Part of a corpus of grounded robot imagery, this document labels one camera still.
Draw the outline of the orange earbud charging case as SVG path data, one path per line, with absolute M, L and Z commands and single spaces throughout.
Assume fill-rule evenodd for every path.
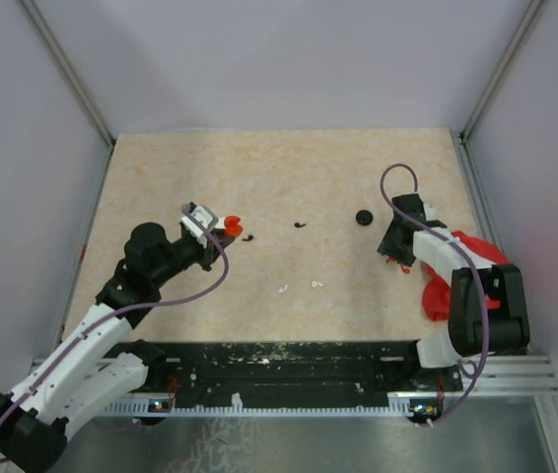
M 239 237 L 244 228 L 241 225 L 241 218 L 238 216 L 228 216 L 224 219 L 224 234 L 226 237 Z

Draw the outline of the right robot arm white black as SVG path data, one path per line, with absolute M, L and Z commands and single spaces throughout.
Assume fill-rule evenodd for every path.
M 393 210 L 378 253 L 410 267 L 416 261 L 433 271 L 433 280 L 449 290 L 448 325 L 416 343 L 417 357 L 404 365 L 405 381 L 427 389 L 439 368 L 483 352 L 511 354 L 530 341 L 521 270 L 495 262 L 476 250 L 479 240 L 453 234 L 439 220 L 428 220 L 416 193 L 387 201 Z

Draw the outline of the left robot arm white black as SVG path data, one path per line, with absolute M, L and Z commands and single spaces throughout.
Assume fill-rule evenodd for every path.
M 169 378 L 165 353 L 137 340 L 102 370 L 97 362 L 167 301 L 161 288 L 193 265 L 209 271 L 226 260 L 242 233 L 239 218 L 193 216 L 180 221 L 180 237 L 167 238 L 156 223 L 135 227 L 112 277 L 73 332 L 8 392 L 0 392 L 0 464 L 46 472 L 73 438 L 119 396 L 144 387 L 162 388 Z

